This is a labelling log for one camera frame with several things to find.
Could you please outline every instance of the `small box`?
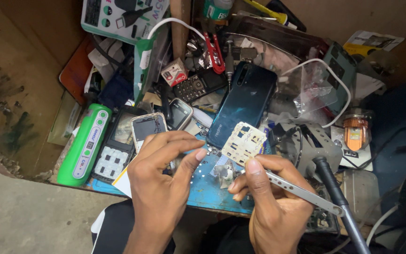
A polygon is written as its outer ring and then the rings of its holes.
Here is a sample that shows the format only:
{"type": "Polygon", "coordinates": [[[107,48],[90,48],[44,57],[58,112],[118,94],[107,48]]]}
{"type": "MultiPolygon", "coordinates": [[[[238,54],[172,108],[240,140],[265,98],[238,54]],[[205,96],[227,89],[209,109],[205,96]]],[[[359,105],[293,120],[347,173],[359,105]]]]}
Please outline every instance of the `small box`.
{"type": "Polygon", "coordinates": [[[162,69],[161,75],[169,86],[174,86],[187,79],[189,71],[184,67],[181,59],[173,60],[167,67],[162,69]]]}

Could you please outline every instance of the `hand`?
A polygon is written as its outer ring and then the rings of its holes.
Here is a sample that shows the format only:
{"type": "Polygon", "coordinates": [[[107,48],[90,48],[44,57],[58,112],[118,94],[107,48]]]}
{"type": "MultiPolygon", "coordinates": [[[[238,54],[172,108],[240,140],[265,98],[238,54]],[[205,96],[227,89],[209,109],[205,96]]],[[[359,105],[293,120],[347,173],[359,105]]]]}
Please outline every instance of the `hand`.
{"type": "Polygon", "coordinates": [[[249,191],[253,195],[255,207],[250,218],[249,234],[257,254],[296,253],[314,206],[274,184],[272,189],[264,168],[315,193],[294,165],[277,155],[257,155],[249,159],[245,174],[236,178],[228,191],[237,201],[249,191]]]}
{"type": "Polygon", "coordinates": [[[185,131],[147,136],[128,165],[135,222],[125,253],[162,253],[183,216],[192,173],[206,156],[205,144],[185,131]],[[181,161],[174,177],[162,171],[179,154],[196,149],[181,161]]]}

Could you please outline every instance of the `fingernail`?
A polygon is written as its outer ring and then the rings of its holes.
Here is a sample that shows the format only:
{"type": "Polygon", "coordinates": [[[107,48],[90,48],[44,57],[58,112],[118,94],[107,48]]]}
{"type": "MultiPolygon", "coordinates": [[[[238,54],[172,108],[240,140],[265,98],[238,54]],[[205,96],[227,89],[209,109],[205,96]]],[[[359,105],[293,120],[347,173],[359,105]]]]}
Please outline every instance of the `fingernail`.
{"type": "Polygon", "coordinates": [[[247,167],[245,170],[247,170],[250,174],[256,174],[261,171],[261,165],[259,164],[259,161],[249,159],[249,161],[247,161],[247,167]]]}
{"type": "Polygon", "coordinates": [[[234,182],[232,182],[232,183],[229,185],[228,191],[230,191],[233,187],[234,187],[234,182]]]}
{"type": "Polygon", "coordinates": [[[206,156],[207,150],[206,149],[200,149],[200,151],[195,155],[195,158],[200,161],[206,156]]]}

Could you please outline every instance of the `transparent plastic bag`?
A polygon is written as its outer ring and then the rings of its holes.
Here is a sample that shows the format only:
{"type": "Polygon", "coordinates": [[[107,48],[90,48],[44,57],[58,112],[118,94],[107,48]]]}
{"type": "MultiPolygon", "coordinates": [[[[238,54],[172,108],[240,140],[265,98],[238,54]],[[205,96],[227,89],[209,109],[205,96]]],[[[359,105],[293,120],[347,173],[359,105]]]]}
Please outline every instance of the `transparent plastic bag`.
{"type": "Polygon", "coordinates": [[[269,120],[275,123],[313,112],[337,101],[328,96],[333,86],[324,74],[326,67],[320,62],[311,62],[280,77],[277,90],[271,98],[269,120]]]}

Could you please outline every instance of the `green power bank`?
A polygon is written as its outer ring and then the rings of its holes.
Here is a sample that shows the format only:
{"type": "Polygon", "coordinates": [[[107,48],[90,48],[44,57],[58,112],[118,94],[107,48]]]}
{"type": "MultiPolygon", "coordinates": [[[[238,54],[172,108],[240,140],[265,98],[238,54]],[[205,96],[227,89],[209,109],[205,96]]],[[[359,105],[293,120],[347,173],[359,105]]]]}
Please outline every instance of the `green power bank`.
{"type": "Polygon", "coordinates": [[[57,174],[57,182],[81,186],[89,177],[98,154],[112,111],[103,105],[91,104],[78,133],[57,174]]]}

